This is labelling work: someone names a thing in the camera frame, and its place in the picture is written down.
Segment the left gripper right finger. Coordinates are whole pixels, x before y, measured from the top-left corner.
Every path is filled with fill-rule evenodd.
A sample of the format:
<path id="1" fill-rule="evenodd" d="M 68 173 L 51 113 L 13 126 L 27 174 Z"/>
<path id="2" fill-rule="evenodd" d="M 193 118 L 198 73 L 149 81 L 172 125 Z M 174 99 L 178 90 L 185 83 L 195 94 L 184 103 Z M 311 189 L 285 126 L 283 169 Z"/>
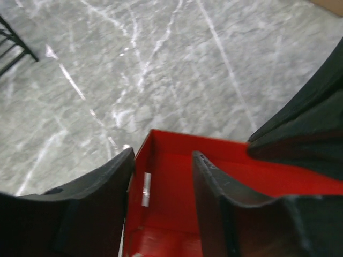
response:
<path id="1" fill-rule="evenodd" d="M 342 256 L 342 196 L 259 193 L 192 154 L 203 256 Z"/>

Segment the red paper box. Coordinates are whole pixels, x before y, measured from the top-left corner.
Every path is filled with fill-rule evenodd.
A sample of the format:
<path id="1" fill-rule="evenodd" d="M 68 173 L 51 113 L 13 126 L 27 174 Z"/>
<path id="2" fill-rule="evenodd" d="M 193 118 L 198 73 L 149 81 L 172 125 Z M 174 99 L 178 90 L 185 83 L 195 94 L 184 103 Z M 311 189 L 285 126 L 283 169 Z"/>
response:
<path id="1" fill-rule="evenodd" d="M 342 182 L 289 165 L 250 158 L 246 144 L 152 130 L 135 158 L 128 192 L 124 256 L 203 256 L 192 154 L 267 196 L 340 195 Z"/>

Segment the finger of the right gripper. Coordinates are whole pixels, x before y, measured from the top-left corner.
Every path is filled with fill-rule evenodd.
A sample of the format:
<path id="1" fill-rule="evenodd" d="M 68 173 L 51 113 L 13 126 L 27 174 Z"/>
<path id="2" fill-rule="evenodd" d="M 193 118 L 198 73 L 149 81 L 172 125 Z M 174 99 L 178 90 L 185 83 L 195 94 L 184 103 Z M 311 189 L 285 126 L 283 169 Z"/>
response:
<path id="1" fill-rule="evenodd" d="M 299 92 L 251 138 L 258 139 L 313 108 L 338 89 L 340 79 L 342 79 L 342 41 Z"/>
<path id="2" fill-rule="evenodd" d="M 342 179 L 342 91 L 252 140 L 250 157 Z"/>

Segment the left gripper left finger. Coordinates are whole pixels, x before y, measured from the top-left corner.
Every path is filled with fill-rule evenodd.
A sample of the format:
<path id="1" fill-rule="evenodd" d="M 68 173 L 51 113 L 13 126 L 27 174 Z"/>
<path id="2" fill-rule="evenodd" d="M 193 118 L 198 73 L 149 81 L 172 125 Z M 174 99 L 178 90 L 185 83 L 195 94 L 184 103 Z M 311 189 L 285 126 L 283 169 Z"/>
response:
<path id="1" fill-rule="evenodd" d="M 1 194 L 1 256 L 117 256 L 132 148 L 43 194 Z"/>

